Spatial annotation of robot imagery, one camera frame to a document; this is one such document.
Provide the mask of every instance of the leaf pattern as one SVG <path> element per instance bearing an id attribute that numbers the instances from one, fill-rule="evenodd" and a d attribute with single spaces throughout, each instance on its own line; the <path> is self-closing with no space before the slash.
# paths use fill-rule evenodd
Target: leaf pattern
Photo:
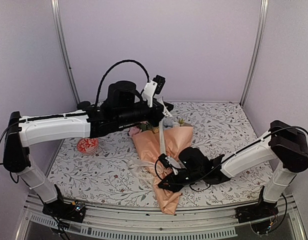
<path id="1" fill-rule="evenodd" d="M 182 118 L 193 125 L 192 146 L 210 159 L 236 151 L 256 138 L 236 103 L 176 102 L 171 113 L 175 121 Z M 127 169 L 129 160 L 139 159 L 128 130 L 99 138 L 99 148 L 92 156 L 77 150 L 79 140 L 64 141 L 48 175 L 65 197 L 111 205 L 158 207 L 154 191 Z M 266 162 L 202 192 L 186 186 L 181 190 L 178 208 L 256 200 L 272 173 Z M 206 185 L 198 182 L 192 187 L 202 190 Z"/>

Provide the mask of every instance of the floral pattern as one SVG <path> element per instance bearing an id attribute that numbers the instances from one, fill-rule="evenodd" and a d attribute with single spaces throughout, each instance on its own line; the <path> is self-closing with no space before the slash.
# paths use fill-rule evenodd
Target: floral pattern
<path id="1" fill-rule="evenodd" d="M 175 118 L 193 125 L 192 146 L 207 157 L 215 158 L 238 150 L 256 135 L 236 103 L 176 102 L 171 112 Z M 57 184 L 67 198 L 101 204 L 158 207 L 154 191 L 127 169 L 138 154 L 128 129 L 99 138 L 93 155 L 77 150 L 79 138 L 66 139 L 52 165 L 48 179 Z M 255 166 L 230 181 L 212 185 L 201 192 L 184 187 L 178 208 L 225 205 L 256 200 L 261 186 L 272 176 L 268 162 Z M 203 190 L 203 182 L 192 186 Z"/>

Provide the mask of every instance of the patterned table surface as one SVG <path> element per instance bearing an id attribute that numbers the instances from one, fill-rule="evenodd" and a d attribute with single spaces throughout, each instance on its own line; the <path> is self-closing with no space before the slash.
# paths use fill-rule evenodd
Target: patterned table surface
<path id="1" fill-rule="evenodd" d="M 210 159 L 236 151 L 256 138 L 236 103 L 175 102 L 171 113 L 174 118 L 183 118 L 194 126 L 192 146 Z M 138 158 L 127 130 L 99 138 L 99 149 L 92 156 L 77 151 L 78 141 L 78 138 L 64 141 L 48 175 L 65 197 L 103 204 L 158 207 L 154 192 L 127 169 L 127 162 Z M 256 200 L 272 173 L 266 162 L 202 192 L 186 186 L 181 190 L 178 209 Z M 197 190 L 205 187 L 203 183 L 193 186 Z"/>

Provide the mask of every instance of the red patterned bowl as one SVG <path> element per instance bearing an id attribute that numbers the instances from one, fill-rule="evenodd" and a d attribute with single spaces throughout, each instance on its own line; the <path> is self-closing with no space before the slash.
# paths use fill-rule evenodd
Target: red patterned bowl
<path id="1" fill-rule="evenodd" d="M 97 138 L 82 138 L 77 143 L 77 149 L 84 155 L 92 155 L 99 148 L 99 140 Z"/>

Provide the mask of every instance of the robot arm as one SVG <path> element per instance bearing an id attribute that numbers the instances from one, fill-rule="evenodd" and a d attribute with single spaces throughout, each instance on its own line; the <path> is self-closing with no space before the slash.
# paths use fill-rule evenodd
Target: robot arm
<path id="1" fill-rule="evenodd" d="M 258 164 L 279 160 L 271 180 L 260 192 L 258 203 L 236 209 L 239 222 L 247 222 L 278 213 L 280 195 L 298 173 L 308 168 L 308 145 L 302 131 L 277 120 L 261 137 L 236 152 L 209 160 L 198 148 L 188 147 L 178 158 L 185 168 L 178 169 L 178 174 L 167 175 L 158 184 L 160 188 L 178 192 L 184 185 L 200 180 L 217 185 Z M 174 167 L 164 155 L 158 161 L 165 167 Z"/>
<path id="2" fill-rule="evenodd" d="M 30 155 L 31 145 L 66 138 L 98 138 L 122 131 L 139 122 L 158 126 L 173 105 L 153 98 L 160 93 L 165 79 L 150 80 L 142 95 L 130 81 L 118 81 L 108 88 L 107 99 L 99 107 L 89 102 L 79 103 L 80 110 L 47 116 L 21 116 L 13 112 L 5 139 L 3 166 L 16 173 L 44 202 L 43 213 L 56 218 L 82 222 L 83 204 L 63 201 L 61 191 L 36 166 Z"/>

